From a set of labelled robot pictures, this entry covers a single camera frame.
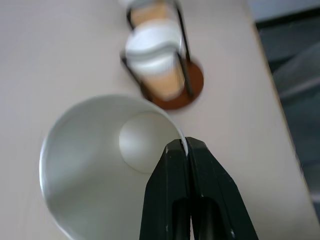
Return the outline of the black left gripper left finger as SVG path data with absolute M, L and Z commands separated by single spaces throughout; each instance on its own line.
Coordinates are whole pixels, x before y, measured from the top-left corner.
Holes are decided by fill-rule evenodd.
M 168 143 L 145 188 L 139 240 L 190 240 L 188 157 L 182 141 Z

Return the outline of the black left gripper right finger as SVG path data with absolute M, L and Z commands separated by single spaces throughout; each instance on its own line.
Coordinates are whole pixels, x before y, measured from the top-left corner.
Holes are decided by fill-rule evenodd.
M 240 191 L 206 144 L 187 138 L 195 240 L 259 240 Z

